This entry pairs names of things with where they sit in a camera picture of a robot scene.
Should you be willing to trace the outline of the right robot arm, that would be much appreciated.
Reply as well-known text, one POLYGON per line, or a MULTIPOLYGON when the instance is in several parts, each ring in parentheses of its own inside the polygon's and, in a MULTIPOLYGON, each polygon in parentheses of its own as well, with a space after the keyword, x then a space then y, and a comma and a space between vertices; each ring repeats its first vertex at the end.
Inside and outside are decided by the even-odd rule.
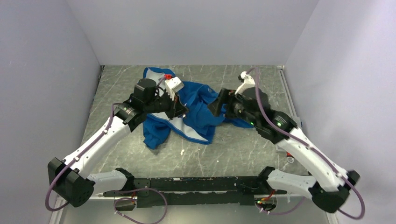
POLYGON ((341 168, 317 149, 289 115, 271 108, 268 96, 260 89, 222 89, 208 108, 214 116, 251 124, 261 137, 290 153, 309 172, 294 175, 267 166, 257 176, 260 192, 283 190, 299 194, 321 210, 335 213, 345 204, 350 191, 356 191, 360 175, 341 168))

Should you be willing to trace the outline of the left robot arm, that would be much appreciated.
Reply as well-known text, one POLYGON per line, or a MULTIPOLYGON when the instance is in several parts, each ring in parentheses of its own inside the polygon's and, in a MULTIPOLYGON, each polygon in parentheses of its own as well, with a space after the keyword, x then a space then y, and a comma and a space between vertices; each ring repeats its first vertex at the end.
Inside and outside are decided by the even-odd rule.
POLYGON ((67 205, 79 207, 95 194, 108 191, 128 196, 136 190, 134 176, 123 168, 107 173, 92 173, 93 168, 116 143, 129 135, 150 113, 165 113, 173 119, 182 117, 188 109, 178 92, 184 87, 177 78, 162 77, 158 82, 142 78, 129 99, 111 106, 106 123, 80 148, 64 159, 53 158, 48 163, 50 187, 67 205))

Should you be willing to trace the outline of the orange handled adjustable wrench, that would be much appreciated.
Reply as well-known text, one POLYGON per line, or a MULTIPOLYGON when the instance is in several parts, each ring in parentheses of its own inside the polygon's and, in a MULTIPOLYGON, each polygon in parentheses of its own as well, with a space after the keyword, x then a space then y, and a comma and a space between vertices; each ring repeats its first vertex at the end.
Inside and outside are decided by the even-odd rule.
POLYGON ((295 158, 289 152, 286 152, 286 159, 288 163, 294 163, 295 158))

